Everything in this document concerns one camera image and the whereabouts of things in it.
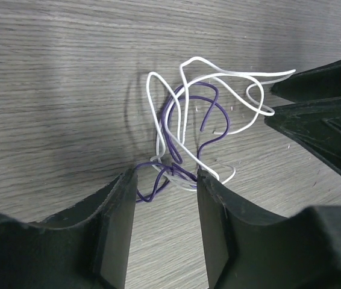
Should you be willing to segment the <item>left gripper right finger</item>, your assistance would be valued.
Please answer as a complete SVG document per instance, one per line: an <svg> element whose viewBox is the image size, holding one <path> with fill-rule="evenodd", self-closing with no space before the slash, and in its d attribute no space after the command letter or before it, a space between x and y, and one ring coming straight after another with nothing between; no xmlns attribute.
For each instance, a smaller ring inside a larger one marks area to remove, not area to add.
<svg viewBox="0 0 341 289"><path fill-rule="evenodd" d="M341 288L341 206L283 217L205 170L197 197L210 288Z"/></svg>

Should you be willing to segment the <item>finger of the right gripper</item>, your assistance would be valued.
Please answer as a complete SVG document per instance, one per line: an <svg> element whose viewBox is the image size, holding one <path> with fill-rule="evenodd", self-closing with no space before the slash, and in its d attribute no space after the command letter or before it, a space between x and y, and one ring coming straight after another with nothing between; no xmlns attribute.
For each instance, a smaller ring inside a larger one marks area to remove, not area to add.
<svg viewBox="0 0 341 289"><path fill-rule="evenodd" d="M341 96L275 107L264 123L341 176Z"/></svg>
<svg viewBox="0 0 341 289"><path fill-rule="evenodd" d="M341 97L341 60L296 73L274 84L271 93L295 103Z"/></svg>

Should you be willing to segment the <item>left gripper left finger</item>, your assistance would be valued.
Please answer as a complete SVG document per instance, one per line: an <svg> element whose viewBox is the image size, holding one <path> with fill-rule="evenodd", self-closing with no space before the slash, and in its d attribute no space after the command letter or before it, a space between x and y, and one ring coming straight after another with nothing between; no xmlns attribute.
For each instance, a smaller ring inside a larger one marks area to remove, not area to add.
<svg viewBox="0 0 341 289"><path fill-rule="evenodd" d="M123 288L136 190L129 169L41 222L0 214L0 288Z"/></svg>

